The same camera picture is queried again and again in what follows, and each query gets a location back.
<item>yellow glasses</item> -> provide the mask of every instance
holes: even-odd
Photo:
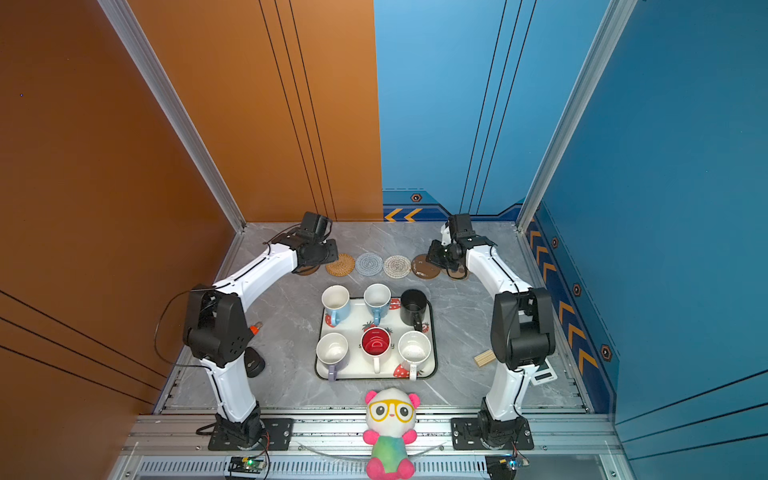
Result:
[[[408,423],[413,418],[413,406],[400,400],[381,400],[368,405],[371,418],[383,422],[388,415],[396,417],[400,422]]]

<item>tray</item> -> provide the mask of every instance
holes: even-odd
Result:
[[[323,309],[323,316],[320,319],[320,335],[317,338],[319,341],[324,335],[336,332],[341,333],[346,337],[346,341],[349,343],[349,363],[347,366],[339,371],[337,380],[405,380],[410,382],[408,373],[405,371],[405,377],[395,376],[396,369],[403,361],[402,357],[397,351],[397,342],[400,341],[400,337],[405,332],[413,331],[413,327],[404,324],[400,320],[400,298],[392,298],[392,304],[389,305],[389,312],[384,315],[379,322],[379,326],[389,331],[389,335],[392,337],[392,355],[382,363],[381,373],[373,372],[373,364],[365,357],[360,346],[360,340],[362,335],[368,328],[373,326],[373,315],[368,311],[365,300],[362,298],[349,299],[350,306],[349,316],[343,320],[337,326],[330,325],[330,315],[327,315],[325,309]],[[437,352],[435,345],[435,330],[433,328],[433,315],[432,304],[427,302],[427,310],[425,311],[422,324],[424,325],[423,332],[432,341],[432,351],[429,354],[429,358],[426,360],[422,369],[417,372],[417,379],[428,379],[437,371]],[[328,379],[328,367],[315,356],[315,373],[323,380]]]

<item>panda plush toy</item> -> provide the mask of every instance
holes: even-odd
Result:
[[[362,440],[373,445],[366,473],[371,480],[411,478],[415,468],[406,453],[406,445],[416,441],[415,410],[421,404],[415,393],[406,395],[398,389],[368,392],[366,395],[368,430]]]

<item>blue wall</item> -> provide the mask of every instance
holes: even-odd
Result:
[[[607,4],[376,0],[384,190],[425,190],[453,213],[520,201]]]
[[[621,358],[617,431],[641,480],[730,478],[696,465],[749,449],[744,472],[766,447],[699,448],[768,432],[768,407],[749,409],[768,374],[717,389],[768,368],[767,52],[768,3],[638,2],[545,195]]]

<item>robotic arm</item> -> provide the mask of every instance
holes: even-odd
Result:
[[[468,214],[450,216],[441,234],[442,241],[432,241],[427,260],[450,270],[463,261],[494,297],[491,348],[497,363],[478,414],[481,440],[491,449],[520,444],[518,435],[530,430],[520,415],[525,391],[547,355],[554,353],[549,292],[517,276],[498,256],[495,244],[475,233]]]
[[[245,312],[283,275],[339,259],[336,241],[328,240],[330,230],[326,233],[332,224],[307,212],[298,227],[267,242],[267,249],[246,266],[213,286],[192,290],[183,340],[206,369],[217,397],[209,449],[232,449],[232,444],[249,449],[261,438],[259,403],[247,381],[246,357],[257,354],[247,347],[253,333]]]

